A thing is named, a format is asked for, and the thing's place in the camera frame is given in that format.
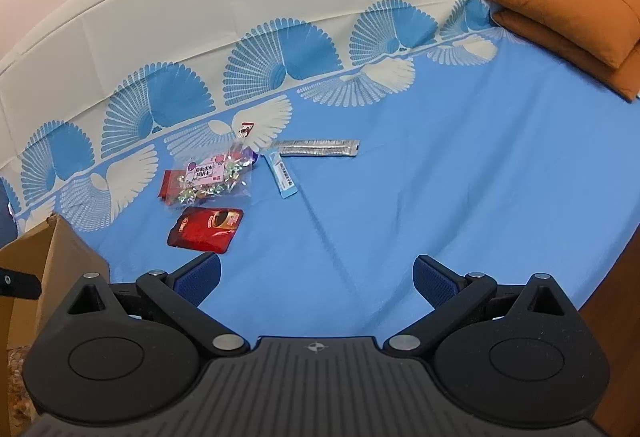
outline pink label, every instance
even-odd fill
[[[222,182],[225,173],[225,157],[218,154],[209,157],[200,164],[190,162],[184,175],[185,180],[194,185]]]

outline white bird pattern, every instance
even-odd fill
[[[371,105],[388,94],[407,90],[415,80],[412,59],[385,58],[364,64],[354,74],[334,76],[298,89],[305,99],[328,106]]]
[[[440,65],[481,65],[490,62],[498,48],[477,34],[456,40],[451,45],[436,45],[425,51],[427,58]]]
[[[270,146],[278,134],[289,124],[291,102],[287,96],[277,96],[256,106],[236,112],[231,125],[220,120],[188,127],[164,138],[166,147],[176,162],[186,162],[207,147],[228,143],[243,137],[244,144],[254,152]]]
[[[519,43],[523,45],[526,45],[527,43],[526,40],[516,34],[513,34],[511,31],[504,29],[503,27],[490,27],[489,29],[481,31],[480,35],[483,38],[487,38],[489,40],[501,40],[503,38],[506,38],[511,43]]]
[[[60,213],[79,231],[109,226],[154,178],[157,155],[151,144],[111,163],[105,177],[93,172],[74,178],[60,191]]]
[[[37,208],[33,208],[33,210],[29,212],[29,215],[26,219],[25,218],[18,219],[17,226],[20,234],[22,235],[27,231],[29,231],[30,229],[33,229],[34,227],[36,227],[41,222],[44,222],[47,219],[47,217],[49,217],[50,214],[53,213],[53,208],[55,207],[55,205],[56,205],[56,198],[51,197],[48,200],[44,201]]]

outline floor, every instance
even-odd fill
[[[611,437],[640,437],[639,285],[640,227],[580,309],[609,359],[609,388],[594,419]]]
[[[31,424],[31,414],[33,405],[29,395],[24,388],[22,381],[22,364],[24,356],[29,351],[29,347],[20,347],[9,351],[9,424],[11,425],[11,435],[19,435]]]

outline wooden furniture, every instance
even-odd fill
[[[609,388],[594,417],[611,437],[640,437],[640,227],[580,314],[607,355]]]

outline pillow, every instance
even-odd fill
[[[493,0],[571,40],[613,69],[640,40],[640,0]]]
[[[492,17],[498,24],[570,61],[578,68],[631,101],[640,92],[640,43],[619,69],[612,69],[564,36],[514,11],[503,10]]]

